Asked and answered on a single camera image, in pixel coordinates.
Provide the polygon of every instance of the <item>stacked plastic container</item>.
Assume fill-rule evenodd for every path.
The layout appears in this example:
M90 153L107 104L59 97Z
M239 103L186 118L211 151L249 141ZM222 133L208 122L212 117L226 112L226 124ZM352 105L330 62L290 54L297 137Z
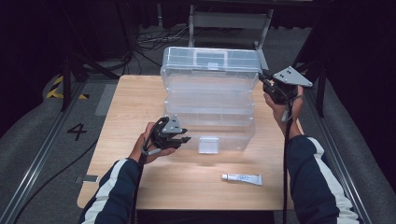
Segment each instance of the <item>stacked plastic container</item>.
M200 153L245 149L255 133L251 93L261 72L254 50L167 48L164 115L177 116Z

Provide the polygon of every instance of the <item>person's left hand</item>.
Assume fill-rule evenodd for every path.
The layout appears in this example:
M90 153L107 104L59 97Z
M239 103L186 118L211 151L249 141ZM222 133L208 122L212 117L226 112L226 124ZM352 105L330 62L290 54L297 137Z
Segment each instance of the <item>person's left hand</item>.
M134 144L134 149L132 150L131 154L129 155L130 159L133 159L137 162L139 162L140 155L142 153L141 148L143 144L145 143L145 140L149 138L149 132L151 129L154 127L154 123L150 122L148 126L146 127L146 130L140 134L139 138L137 139L136 143ZM151 146L148 148L148 151L151 151L153 149L156 149L155 146ZM162 156L169 156L172 153L174 153L176 150L172 147L166 148L161 150L159 153L156 153L154 155L150 155L147 157L146 163L150 163L152 161L155 161L157 158L162 157Z

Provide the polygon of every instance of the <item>hand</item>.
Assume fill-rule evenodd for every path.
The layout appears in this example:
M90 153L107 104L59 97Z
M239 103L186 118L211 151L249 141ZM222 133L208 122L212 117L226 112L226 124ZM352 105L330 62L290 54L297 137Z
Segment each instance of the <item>hand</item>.
M303 87L299 86L297 95L301 97L295 99L292 103L293 123L291 124L290 127L289 139L291 139L296 135L301 134L300 129L297 126L296 120L300 115L301 109L303 108L303 91L304 91ZM275 104L271 96L266 92L264 93L264 98L265 98L265 103L267 103L273 109L274 119L277 125L279 126L280 130L282 131L283 135L285 135L287 122L283 122L281 119L283 113L286 110L286 105Z
M139 138L137 139L136 143L134 144L134 149L132 150L131 154L129 155L130 159L133 159L137 162L139 162L140 155L142 153L141 148L143 144L145 143L146 139L149 138L149 132L151 129L154 127L154 123L150 122L148 126L146 127L146 130L144 133L141 133ZM151 146L148 148L148 151L151 151L153 149L156 149L155 146ZM155 161L157 158L162 157L162 156L168 156L172 153L174 153L176 150L172 147L163 149L159 153L150 155L147 157L146 163L150 163L152 161Z

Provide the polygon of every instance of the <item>person's right hand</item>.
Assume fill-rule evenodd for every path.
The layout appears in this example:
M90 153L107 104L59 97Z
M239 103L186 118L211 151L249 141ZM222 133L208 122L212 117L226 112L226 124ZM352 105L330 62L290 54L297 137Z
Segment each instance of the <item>person's right hand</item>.
M299 97L295 99L292 103L293 123L291 124L290 127L289 138L301 134L300 129L297 126L296 120L300 115L301 109L303 108L303 91L304 91L303 87L299 86L297 93ZM275 104L271 96L266 92L264 93L264 98L265 98L265 103L267 103L273 109L274 119L277 125L279 126L280 130L282 131L283 135L285 135L287 122L282 121L282 116L286 110L286 105Z

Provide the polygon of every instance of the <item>person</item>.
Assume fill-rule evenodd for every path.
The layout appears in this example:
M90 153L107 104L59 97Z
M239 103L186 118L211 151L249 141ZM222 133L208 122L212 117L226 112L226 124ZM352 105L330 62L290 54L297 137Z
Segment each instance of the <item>person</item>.
M302 96L303 88L299 87L298 92ZM267 93L264 98L285 135L287 125L281 121L285 106L276 105ZM302 107L303 97L296 98L292 107L293 123L287 147L290 194L297 218L304 224L361 223L359 216L352 211L352 203L345 196L343 188L323 161L323 147L316 139L303 135L295 122ZM79 223L128 223L137 184L140 148L144 139L149 137L153 124L149 123L140 134L129 157L116 161L103 176L99 190L83 209ZM173 153L174 148L164 149L148 156L147 163Z

